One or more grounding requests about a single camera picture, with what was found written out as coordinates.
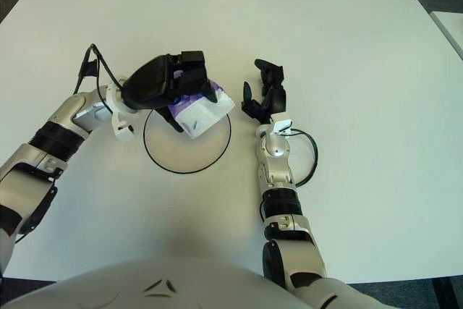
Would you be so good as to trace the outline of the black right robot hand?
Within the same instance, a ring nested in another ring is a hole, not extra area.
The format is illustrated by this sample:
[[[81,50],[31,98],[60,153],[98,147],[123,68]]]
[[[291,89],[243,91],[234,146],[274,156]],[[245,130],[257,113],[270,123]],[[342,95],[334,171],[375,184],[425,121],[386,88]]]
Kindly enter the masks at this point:
[[[269,124],[272,114],[286,111],[284,69],[262,59],[256,59],[254,65],[260,70],[263,101],[259,103],[252,98],[250,85],[244,81],[241,108],[252,119],[258,120],[261,124]]]

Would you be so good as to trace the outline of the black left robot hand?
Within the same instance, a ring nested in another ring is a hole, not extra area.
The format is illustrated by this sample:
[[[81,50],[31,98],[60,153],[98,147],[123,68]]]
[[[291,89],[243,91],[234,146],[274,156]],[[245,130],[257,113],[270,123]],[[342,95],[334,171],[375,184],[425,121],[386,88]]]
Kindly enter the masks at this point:
[[[154,110],[177,132],[183,129],[174,119],[169,105],[182,96],[203,96],[218,101],[205,68],[202,51],[183,51],[151,59],[135,71],[122,86],[122,100],[134,110]]]

